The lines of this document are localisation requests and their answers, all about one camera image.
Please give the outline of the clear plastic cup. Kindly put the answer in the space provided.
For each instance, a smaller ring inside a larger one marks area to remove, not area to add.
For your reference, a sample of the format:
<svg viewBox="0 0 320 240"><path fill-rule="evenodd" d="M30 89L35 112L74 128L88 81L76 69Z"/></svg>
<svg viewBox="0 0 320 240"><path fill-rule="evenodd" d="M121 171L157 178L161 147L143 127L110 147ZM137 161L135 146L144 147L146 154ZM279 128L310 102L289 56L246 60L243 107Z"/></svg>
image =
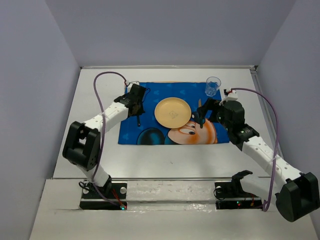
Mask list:
<svg viewBox="0 0 320 240"><path fill-rule="evenodd" d="M221 86L221 80L218 77L210 76L206 80L205 94L208 97L213 97L217 94Z"/></svg>

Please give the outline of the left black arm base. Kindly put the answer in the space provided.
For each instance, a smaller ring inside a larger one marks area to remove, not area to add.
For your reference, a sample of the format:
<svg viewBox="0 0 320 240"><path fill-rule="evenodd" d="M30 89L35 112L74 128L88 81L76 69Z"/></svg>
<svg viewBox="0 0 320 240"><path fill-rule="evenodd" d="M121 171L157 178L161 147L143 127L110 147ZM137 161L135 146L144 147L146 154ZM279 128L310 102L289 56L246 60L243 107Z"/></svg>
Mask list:
<svg viewBox="0 0 320 240"><path fill-rule="evenodd" d="M125 181L114 181L110 190L99 190L104 197L101 197L93 184L87 180L79 181L78 186L81 188L79 208L82 210L127 210L128 183Z"/></svg>

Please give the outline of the tan round plate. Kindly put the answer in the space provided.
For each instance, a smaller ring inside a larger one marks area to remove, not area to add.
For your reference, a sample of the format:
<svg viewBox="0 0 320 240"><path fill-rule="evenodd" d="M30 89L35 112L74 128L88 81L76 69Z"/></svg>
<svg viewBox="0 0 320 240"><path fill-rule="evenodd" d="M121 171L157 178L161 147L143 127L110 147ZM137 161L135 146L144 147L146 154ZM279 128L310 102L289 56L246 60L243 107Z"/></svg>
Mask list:
<svg viewBox="0 0 320 240"><path fill-rule="evenodd" d="M184 126L191 118L189 104L181 98L168 97L161 100L154 109L157 122L165 128L177 129Z"/></svg>

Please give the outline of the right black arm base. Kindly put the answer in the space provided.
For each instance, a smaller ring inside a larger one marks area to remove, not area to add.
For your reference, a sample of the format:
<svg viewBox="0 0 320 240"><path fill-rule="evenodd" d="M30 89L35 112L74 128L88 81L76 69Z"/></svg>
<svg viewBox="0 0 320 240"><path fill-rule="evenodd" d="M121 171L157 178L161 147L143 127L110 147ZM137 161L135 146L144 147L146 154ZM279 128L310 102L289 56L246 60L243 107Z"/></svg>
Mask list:
<svg viewBox="0 0 320 240"><path fill-rule="evenodd" d="M213 195L216 199L216 209L262 209L263 203L261 198L255 194L244 191L242 188L241 180L252 174L252 171L243 170L234 174L231 180L216 181L213 190Z"/></svg>

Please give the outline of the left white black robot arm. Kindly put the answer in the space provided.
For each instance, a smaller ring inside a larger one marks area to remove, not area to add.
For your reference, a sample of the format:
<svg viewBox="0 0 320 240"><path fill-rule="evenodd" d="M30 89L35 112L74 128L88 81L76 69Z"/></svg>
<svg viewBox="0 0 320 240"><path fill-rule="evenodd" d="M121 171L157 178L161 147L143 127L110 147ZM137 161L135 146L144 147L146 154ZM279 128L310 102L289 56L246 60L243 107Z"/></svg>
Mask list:
<svg viewBox="0 0 320 240"><path fill-rule="evenodd" d="M131 83L128 92L117 97L109 107L85 122L73 122L67 132L62 156L77 166L93 185L97 196L110 194L112 178L100 166L105 134L118 123L145 113L143 100L147 89Z"/></svg>

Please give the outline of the blue cartoon placemat cloth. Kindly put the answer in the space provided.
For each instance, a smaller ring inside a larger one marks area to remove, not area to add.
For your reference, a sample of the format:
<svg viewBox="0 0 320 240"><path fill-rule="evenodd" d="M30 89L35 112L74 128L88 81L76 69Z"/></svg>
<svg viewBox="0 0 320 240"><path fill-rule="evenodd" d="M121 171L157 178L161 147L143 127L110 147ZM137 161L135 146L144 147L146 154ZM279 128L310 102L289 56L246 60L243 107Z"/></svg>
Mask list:
<svg viewBox="0 0 320 240"><path fill-rule="evenodd" d="M143 103L145 113L139 117L140 125L136 117L121 122L120 145L211 145L229 142L225 128L208 120L209 113L203 127L198 124L195 114L199 101L205 103L208 99L204 82L141 82L139 85L147 89ZM177 129L166 128L155 118L157 104L170 97L186 101L192 111L191 119Z"/></svg>

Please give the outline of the gold fork dark handle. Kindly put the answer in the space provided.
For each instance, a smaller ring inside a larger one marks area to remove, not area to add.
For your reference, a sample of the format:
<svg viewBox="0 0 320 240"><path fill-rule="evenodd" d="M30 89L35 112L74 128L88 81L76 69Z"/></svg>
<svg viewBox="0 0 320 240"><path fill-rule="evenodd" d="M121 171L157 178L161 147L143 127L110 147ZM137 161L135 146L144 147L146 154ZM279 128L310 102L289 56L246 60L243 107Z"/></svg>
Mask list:
<svg viewBox="0 0 320 240"><path fill-rule="evenodd" d="M137 126L140 127L141 126L140 116L137 115L136 118L137 118Z"/></svg>

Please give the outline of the gold knife dark handle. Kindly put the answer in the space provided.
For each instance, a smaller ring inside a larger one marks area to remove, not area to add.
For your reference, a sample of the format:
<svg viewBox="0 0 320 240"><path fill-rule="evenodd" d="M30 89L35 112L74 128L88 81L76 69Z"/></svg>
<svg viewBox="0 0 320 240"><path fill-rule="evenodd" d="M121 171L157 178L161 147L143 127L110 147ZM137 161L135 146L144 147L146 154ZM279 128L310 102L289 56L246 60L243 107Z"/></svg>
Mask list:
<svg viewBox="0 0 320 240"><path fill-rule="evenodd" d="M202 129L205 120L202 118L202 114L200 111L201 107L202 107L202 101L201 101L201 99L199 99L198 100L198 108L196 110L196 113L197 113L197 123L200 125L200 128Z"/></svg>

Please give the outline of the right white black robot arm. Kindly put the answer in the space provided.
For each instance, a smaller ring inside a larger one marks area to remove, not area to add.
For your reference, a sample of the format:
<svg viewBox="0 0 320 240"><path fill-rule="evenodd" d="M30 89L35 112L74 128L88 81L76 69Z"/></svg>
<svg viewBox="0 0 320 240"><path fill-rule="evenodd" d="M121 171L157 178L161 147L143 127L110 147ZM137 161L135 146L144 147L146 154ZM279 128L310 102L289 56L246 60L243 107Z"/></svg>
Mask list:
<svg viewBox="0 0 320 240"><path fill-rule="evenodd" d="M240 102L208 98L197 108L197 116L201 126L208 121L221 124L230 142L270 175L270 183L276 184L280 191L274 196L267 195L266 199L287 221L294 222L319 209L317 177L291 166L271 149L260 134L246 124L245 110Z"/></svg>

